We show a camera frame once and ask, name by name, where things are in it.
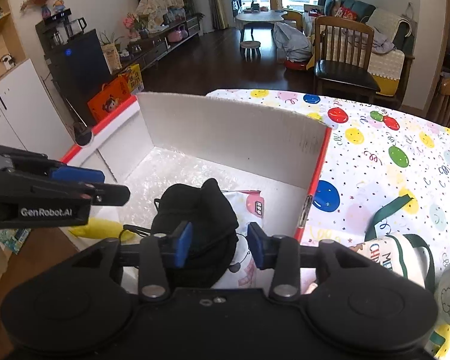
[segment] coffee maker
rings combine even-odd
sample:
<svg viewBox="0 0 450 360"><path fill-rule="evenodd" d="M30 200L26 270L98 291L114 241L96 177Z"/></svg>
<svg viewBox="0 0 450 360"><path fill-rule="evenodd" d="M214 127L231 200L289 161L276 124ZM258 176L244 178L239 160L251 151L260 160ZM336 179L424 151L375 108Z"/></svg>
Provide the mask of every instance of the coffee maker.
<svg viewBox="0 0 450 360"><path fill-rule="evenodd" d="M52 82L72 117L92 127L96 124L87 102L112 80L96 30L84 32L84 18L70 20L65 9L35 26Z"/></svg>

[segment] blue balloon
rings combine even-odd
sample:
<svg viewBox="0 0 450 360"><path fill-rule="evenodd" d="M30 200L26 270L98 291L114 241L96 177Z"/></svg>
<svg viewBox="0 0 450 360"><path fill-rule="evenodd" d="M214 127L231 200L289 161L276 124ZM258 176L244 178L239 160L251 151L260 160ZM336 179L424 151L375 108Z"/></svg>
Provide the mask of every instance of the blue balloon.
<svg viewBox="0 0 450 360"><path fill-rule="evenodd" d="M321 211L334 212L340 205L340 195L332 184L319 180L313 205Z"/></svg>
<svg viewBox="0 0 450 360"><path fill-rule="evenodd" d="M305 103L317 104L320 102L320 96L314 94L306 94L305 96L303 96L303 100L305 101Z"/></svg>

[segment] black chair seat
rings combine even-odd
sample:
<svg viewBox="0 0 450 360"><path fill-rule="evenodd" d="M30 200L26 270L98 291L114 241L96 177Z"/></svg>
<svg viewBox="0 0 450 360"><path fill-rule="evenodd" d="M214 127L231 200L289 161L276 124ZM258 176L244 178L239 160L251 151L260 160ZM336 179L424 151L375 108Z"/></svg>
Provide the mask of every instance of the black chair seat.
<svg viewBox="0 0 450 360"><path fill-rule="evenodd" d="M336 83L354 85L380 92L380 86L373 79L372 74L353 64L321 60L315 65L315 76L317 79L335 81Z"/></svg>

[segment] red balloon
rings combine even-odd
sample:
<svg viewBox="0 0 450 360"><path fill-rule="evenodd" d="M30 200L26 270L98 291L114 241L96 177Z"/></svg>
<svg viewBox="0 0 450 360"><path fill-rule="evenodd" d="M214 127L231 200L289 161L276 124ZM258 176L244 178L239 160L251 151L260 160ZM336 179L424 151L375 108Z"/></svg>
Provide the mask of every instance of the red balloon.
<svg viewBox="0 0 450 360"><path fill-rule="evenodd" d="M398 131L400 129L400 125L398 124L398 122L389 116L384 116L383 117L383 122L385 123L385 126L387 126L388 128L390 128L391 130L394 131Z"/></svg>
<svg viewBox="0 0 450 360"><path fill-rule="evenodd" d="M328 117L335 123L345 123L348 121L347 113L341 108L330 108L328 110Z"/></svg>

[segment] orange bag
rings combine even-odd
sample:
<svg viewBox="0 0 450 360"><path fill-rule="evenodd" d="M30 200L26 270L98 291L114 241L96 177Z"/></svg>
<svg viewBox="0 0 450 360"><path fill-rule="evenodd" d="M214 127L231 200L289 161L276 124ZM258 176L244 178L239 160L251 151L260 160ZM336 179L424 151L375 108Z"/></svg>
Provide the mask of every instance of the orange bag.
<svg viewBox="0 0 450 360"><path fill-rule="evenodd" d="M102 90L87 105L94 119L100 122L129 97L127 81L118 76L111 83L104 84Z"/></svg>

